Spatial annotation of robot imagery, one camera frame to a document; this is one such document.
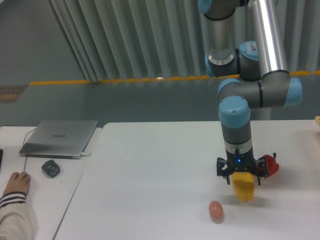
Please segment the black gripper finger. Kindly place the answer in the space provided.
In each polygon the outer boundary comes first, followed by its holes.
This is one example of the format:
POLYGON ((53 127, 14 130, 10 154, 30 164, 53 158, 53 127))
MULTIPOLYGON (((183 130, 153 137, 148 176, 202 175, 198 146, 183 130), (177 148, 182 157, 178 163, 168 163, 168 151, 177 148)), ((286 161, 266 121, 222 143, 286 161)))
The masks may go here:
POLYGON ((255 168, 253 174, 256 176, 257 184, 259 186, 261 185, 261 179, 270 175, 267 159, 265 157, 261 157, 255 161, 255 168))
POLYGON ((231 184, 231 175, 234 173, 234 166, 230 160, 221 157, 216 161, 216 174, 226 180, 227 184, 231 184))

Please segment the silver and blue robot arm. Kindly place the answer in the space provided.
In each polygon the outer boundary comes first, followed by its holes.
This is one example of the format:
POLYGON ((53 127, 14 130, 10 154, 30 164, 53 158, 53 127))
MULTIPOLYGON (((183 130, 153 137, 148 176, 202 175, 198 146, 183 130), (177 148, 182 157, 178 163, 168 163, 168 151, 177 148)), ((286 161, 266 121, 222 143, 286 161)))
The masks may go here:
POLYGON ((234 173, 250 173, 258 180, 268 177, 266 157, 254 158, 251 110, 298 105, 303 96, 301 81, 289 74, 276 3, 200 0, 198 9, 209 29, 207 73, 224 77, 217 99, 226 158, 217 159, 216 173, 226 180, 234 173), (234 47, 232 16, 241 7, 251 13, 255 39, 234 47))

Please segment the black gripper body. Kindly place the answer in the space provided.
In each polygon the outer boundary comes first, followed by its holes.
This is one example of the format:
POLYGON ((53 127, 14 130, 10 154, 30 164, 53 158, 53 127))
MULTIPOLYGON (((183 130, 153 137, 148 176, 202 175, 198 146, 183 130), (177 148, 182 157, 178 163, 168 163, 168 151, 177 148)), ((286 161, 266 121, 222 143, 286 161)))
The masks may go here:
POLYGON ((227 169, 233 174, 234 172, 253 173, 256 169, 256 160, 253 149, 245 153, 231 153, 226 151, 227 169))

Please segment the person's hand on mouse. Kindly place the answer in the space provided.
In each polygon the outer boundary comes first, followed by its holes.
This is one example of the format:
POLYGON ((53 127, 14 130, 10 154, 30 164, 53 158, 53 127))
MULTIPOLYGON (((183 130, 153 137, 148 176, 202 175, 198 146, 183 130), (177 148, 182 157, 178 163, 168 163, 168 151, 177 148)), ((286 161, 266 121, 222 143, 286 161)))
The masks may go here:
POLYGON ((23 194, 27 196, 31 183, 31 175, 27 172, 13 172, 3 191, 3 196, 9 194, 23 194))

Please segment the cream sleeve striped cuff forearm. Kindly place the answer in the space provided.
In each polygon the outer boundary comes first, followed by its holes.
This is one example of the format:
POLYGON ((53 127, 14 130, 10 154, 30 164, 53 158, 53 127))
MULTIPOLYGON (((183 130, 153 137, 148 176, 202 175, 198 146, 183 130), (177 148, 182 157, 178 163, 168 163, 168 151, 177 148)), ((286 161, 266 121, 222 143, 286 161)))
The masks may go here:
POLYGON ((7 193, 0 198, 0 239, 34 239, 25 193, 16 191, 7 193))

